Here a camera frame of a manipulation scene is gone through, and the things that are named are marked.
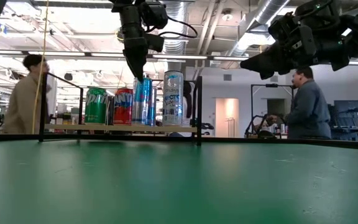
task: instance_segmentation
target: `beige jacket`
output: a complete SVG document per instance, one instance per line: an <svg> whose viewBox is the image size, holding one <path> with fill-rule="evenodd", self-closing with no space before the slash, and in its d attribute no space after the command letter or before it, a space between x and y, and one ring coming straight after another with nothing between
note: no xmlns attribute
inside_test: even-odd
<svg viewBox="0 0 358 224"><path fill-rule="evenodd" d="M32 134L34 100L38 84L38 75L29 74L20 80L12 91L9 107L4 118L2 132L5 134ZM41 92L37 100L34 133L40 129Z"/></svg>

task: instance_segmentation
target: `man in beige jacket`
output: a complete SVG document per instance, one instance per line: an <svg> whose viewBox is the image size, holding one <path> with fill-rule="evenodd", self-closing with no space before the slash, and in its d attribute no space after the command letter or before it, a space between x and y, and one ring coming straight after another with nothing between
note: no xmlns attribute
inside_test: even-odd
<svg viewBox="0 0 358 224"><path fill-rule="evenodd" d="M40 78L41 60L41 55L28 55L23 60L23 65L29 70L29 74L20 80L12 91L8 111L4 118L4 126L2 128L3 133L32 134L34 101L35 95L37 94L38 79ZM48 72L49 66L46 61L44 61L44 64L42 65L42 73L46 75ZM34 134L39 133L41 84L37 100L37 109L35 112Z"/></svg>

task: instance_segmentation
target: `dark hair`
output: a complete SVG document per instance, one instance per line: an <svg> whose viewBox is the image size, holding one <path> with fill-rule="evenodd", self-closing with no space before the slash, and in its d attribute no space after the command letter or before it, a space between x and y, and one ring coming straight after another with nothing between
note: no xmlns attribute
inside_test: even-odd
<svg viewBox="0 0 358 224"><path fill-rule="evenodd" d="M189 81L183 82L183 96L187 102L187 109L186 109L186 118L191 118L191 111L192 111L192 103L191 103L191 91L192 87Z"/></svg>
<svg viewBox="0 0 358 224"><path fill-rule="evenodd" d="M36 66L42 61L41 55L28 55L23 60L23 65L30 71L31 66Z"/></svg>
<svg viewBox="0 0 358 224"><path fill-rule="evenodd" d="M306 78L313 78L313 71L310 67L306 67L306 68L299 68L296 70L297 74L303 74L304 77Z"/></svg>

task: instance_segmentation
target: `gray shirt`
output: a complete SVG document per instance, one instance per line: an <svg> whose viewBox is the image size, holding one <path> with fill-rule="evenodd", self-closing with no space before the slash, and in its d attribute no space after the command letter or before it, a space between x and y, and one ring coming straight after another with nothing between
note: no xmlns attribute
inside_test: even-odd
<svg viewBox="0 0 358 224"><path fill-rule="evenodd" d="M314 80L304 83L296 93L287 116L288 138L331 138L326 99Z"/></svg>

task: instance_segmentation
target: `ceiling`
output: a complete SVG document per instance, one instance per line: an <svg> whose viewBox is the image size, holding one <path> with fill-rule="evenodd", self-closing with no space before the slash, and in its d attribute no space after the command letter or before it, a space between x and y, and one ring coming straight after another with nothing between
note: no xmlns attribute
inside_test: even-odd
<svg viewBox="0 0 358 224"><path fill-rule="evenodd" d="M207 54L230 50L238 39L237 27L243 15L256 9L258 3L258 0L221 1L224 4L223 8L231 11L232 19L225 21L222 14L213 14L219 19L213 32L213 39L206 49ZM193 25L199 34L204 25L209 2L210 0L187 0L183 3L187 7L187 23ZM290 1L287 6L299 6L303 2L307 1ZM42 51L45 5L45 0L8 0L0 17L0 50ZM358 1L341 1L341 5L344 9L350 10L358 8ZM50 0L45 49L65 52L121 52L123 44L116 36L121 23L119 14L111 12L111 6L107 0ZM185 53L194 54L200 39L182 41L186 42ZM247 53L255 55L262 49L249 48ZM17 82L12 78L12 72L27 74L21 60L19 57L0 57L2 104L7 103L6 98ZM133 75L125 61L51 59L48 62L52 72L60 77L65 73L72 73L75 77L73 82L78 85L107 86L106 88L112 92L119 86L132 86ZM166 67L167 62L147 62L144 71L152 78L161 79ZM73 89L59 88L59 98L64 98L64 95L78 97L78 93Z"/></svg>

